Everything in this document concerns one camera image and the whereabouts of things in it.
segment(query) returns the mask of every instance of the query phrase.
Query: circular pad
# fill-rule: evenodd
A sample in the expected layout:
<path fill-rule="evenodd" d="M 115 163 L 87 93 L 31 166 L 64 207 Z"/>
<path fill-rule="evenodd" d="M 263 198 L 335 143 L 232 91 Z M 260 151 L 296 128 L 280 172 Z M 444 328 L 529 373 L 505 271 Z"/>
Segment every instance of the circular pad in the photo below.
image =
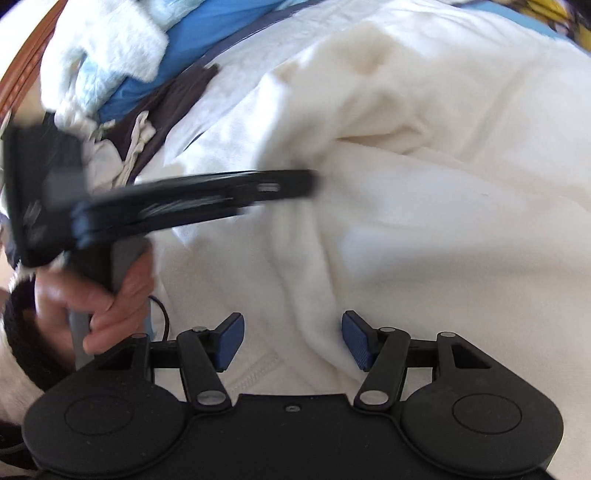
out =
<path fill-rule="evenodd" d="M 82 435 L 107 435 L 127 426 L 133 414 L 123 398 L 98 395 L 74 402 L 66 411 L 66 423 Z"/>
<path fill-rule="evenodd" d="M 74 478 L 119 476 L 156 460 L 181 435 L 182 403 L 128 371 L 72 375 L 29 409 L 23 438 L 43 468 Z"/>
<path fill-rule="evenodd" d="M 521 409 L 498 395 L 475 394 L 453 406 L 453 416 L 467 429 L 489 435 L 513 430 L 521 422 Z"/>
<path fill-rule="evenodd" d="M 545 465 L 562 438 L 556 406 L 513 374 L 457 369 L 404 403 L 408 440 L 436 465 L 467 476 L 512 478 Z"/>

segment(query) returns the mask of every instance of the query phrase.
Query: brown wood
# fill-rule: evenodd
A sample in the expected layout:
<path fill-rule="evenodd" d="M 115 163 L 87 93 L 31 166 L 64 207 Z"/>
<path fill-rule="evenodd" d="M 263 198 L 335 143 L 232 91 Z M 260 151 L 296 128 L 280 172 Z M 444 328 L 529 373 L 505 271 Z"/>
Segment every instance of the brown wood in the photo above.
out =
<path fill-rule="evenodd" d="M 67 0 L 58 0 L 23 44 L 0 80 L 0 122 L 16 111 L 39 77 L 41 58 Z"/>

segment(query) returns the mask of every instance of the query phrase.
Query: black clamp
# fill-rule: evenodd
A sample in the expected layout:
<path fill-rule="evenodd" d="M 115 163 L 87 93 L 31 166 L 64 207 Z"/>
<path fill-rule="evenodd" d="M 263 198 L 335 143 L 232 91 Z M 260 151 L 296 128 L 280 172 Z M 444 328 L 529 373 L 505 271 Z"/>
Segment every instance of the black clamp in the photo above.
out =
<path fill-rule="evenodd" d="M 563 431 L 556 406 L 459 335 L 413 340 L 355 312 L 343 338 L 368 376 L 344 395 L 241 395 L 217 372 L 244 336 L 235 313 L 175 341 L 134 335 L 42 396 L 24 422 L 39 480 L 511 479 L 545 471 Z M 408 368 L 433 382 L 401 401 Z M 178 368 L 186 402 L 153 383 Z"/>

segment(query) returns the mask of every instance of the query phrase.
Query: black device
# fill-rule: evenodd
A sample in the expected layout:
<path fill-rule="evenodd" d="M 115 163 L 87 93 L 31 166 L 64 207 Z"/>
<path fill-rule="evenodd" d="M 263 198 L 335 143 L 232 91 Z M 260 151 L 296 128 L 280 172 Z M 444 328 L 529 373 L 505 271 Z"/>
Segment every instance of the black device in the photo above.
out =
<path fill-rule="evenodd" d="M 239 313 L 171 342 L 133 336 L 31 406 L 37 479 L 551 479 L 560 413 L 490 356 L 454 333 L 414 340 L 351 311 L 342 333 L 369 372 L 353 405 L 242 395 L 233 406 L 216 372 L 242 342 Z M 400 401 L 412 367 L 432 367 L 433 382 Z M 154 368 L 180 370 L 186 402 L 154 385 Z"/>
<path fill-rule="evenodd" d="M 67 252 L 66 268 L 119 291 L 125 273 L 145 251 L 146 233 L 238 215 L 257 202 L 309 196 L 310 170 L 246 171 L 188 176 L 131 185 L 91 196 L 80 141 L 43 124 L 4 132 L 4 177 L 12 234 L 26 267 Z M 86 312 L 70 312 L 76 368 L 84 352 Z"/>
<path fill-rule="evenodd" d="M 307 170 L 238 172 L 90 197 L 79 142 L 52 122 L 9 125 L 3 140 L 24 265 L 45 265 L 69 251 L 70 268 L 113 291 L 141 252 L 144 233 L 308 195 L 315 184 Z M 558 409 L 455 333 L 414 340 L 346 312 L 343 340 L 368 372 L 353 405 L 344 395 L 242 395 L 233 406 L 216 372 L 228 367 L 243 334 L 244 319 L 233 314 L 213 331 L 153 343 L 134 335 L 85 359 L 25 417 L 37 478 L 551 478 L 545 469 L 563 432 Z M 431 367 L 433 382 L 401 401 L 413 367 Z M 156 368 L 180 370 L 186 402 L 154 385 Z"/>

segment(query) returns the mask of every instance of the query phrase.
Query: metal rivet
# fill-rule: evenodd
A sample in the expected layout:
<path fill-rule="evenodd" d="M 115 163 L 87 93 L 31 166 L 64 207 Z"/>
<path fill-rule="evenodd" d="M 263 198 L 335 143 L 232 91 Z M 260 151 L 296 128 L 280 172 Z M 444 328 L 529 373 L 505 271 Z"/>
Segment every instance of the metal rivet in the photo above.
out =
<path fill-rule="evenodd" d="M 206 390 L 197 395 L 197 401 L 206 406 L 221 405 L 226 401 L 226 394 L 219 390 Z"/>
<path fill-rule="evenodd" d="M 368 390 L 359 396 L 359 399 L 366 405 L 384 405 L 389 398 L 388 394 L 381 390 Z"/>

